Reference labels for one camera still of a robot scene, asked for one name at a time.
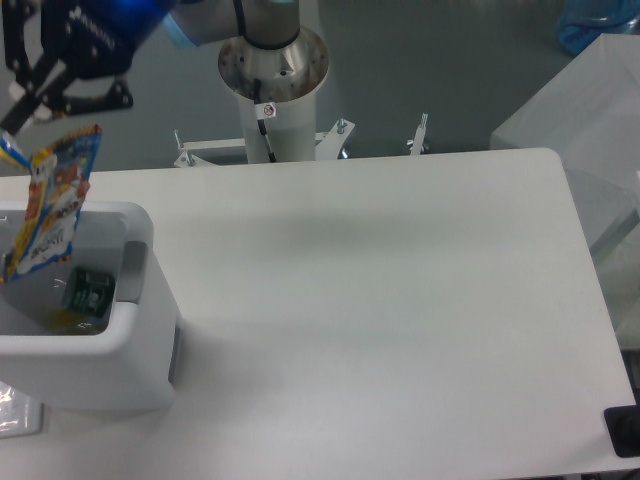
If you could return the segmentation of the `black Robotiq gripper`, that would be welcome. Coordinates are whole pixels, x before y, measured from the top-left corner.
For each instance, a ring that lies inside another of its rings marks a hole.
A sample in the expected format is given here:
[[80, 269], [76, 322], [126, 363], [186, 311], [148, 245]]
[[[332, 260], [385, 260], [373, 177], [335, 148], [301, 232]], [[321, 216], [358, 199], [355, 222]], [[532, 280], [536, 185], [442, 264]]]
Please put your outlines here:
[[[141, 45], [173, 8], [171, 1], [45, 1], [41, 5], [44, 53], [31, 65], [24, 27], [39, 10], [38, 1], [2, 1], [6, 67], [14, 73], [18, 99], [1, 120], [15, 136], [32, 118], [55, 121], [126, 110], [134, 97], [125, 76]], [[75, 79], [62, 70], [48, 81], [58, 62], [81, 80], [107, 76], [103, 92], [70, 94]]]

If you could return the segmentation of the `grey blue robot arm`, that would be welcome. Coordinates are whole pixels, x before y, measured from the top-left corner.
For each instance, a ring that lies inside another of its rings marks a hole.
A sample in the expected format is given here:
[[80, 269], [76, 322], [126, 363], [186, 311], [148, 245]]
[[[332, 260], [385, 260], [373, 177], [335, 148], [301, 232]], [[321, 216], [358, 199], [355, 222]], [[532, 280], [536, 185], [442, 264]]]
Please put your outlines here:
[[129, 109], [125, 76], [162, 24], [192, 44], [234, 37], [261, 50], [292, 43], [296, 1], [4, 1], [5, 65], [22, 93], [1, 120], [15, 135], [39, 108], [55, 119]]

